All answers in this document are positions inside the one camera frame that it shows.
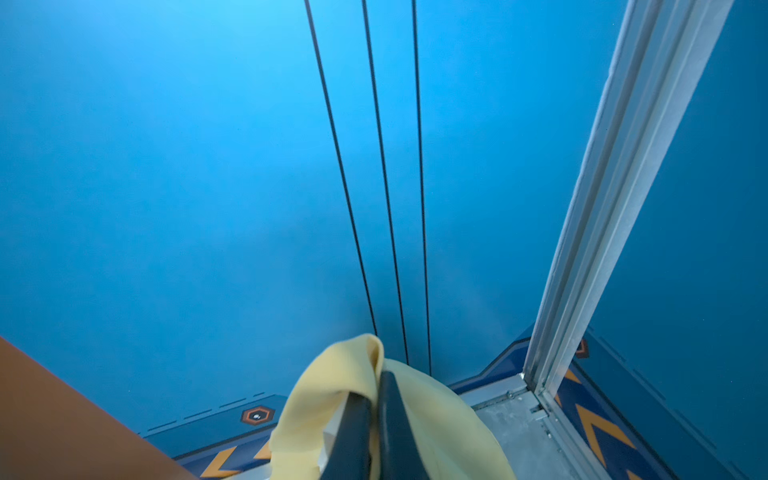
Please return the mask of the yellow cloth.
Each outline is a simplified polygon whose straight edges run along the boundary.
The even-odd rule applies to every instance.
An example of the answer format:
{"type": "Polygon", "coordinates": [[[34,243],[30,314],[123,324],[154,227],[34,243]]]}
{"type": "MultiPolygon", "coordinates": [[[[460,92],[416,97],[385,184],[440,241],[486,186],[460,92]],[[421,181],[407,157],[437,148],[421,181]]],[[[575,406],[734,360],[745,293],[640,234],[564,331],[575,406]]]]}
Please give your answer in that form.
{"type": "Polygon", "coordinates": [[[372,334],[330,345],[303,372],[269,441],[273,478],[319,478],[325,427],[349,393],[376,404],[385,371],[397,381],[430,478],[514,478],[502,447],[474,410],[434,378],[386,358],[372,334]]]}

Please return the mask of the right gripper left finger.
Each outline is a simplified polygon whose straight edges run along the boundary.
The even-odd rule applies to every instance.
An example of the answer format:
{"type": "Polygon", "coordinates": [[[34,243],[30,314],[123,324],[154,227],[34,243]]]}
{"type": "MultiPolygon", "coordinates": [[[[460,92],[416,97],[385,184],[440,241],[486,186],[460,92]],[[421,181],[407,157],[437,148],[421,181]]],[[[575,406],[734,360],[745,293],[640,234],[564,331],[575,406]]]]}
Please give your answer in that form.
{"type": "Polygon", "coordinates": [[[370,476],[372,404],[350,393],[322,480],[367,480],[370,476]]]}

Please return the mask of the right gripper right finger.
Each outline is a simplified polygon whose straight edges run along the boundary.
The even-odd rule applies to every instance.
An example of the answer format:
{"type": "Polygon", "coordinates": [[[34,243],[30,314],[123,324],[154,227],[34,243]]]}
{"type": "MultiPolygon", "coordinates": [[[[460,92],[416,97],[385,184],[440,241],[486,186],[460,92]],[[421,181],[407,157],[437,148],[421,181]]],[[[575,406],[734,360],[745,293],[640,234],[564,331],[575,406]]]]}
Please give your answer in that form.
{"type": "Polygon", "coordinates": [[[383,371],[380,377],[378,423],[380,478],[428,479],[396,377],[391,371],[383,371]]]}

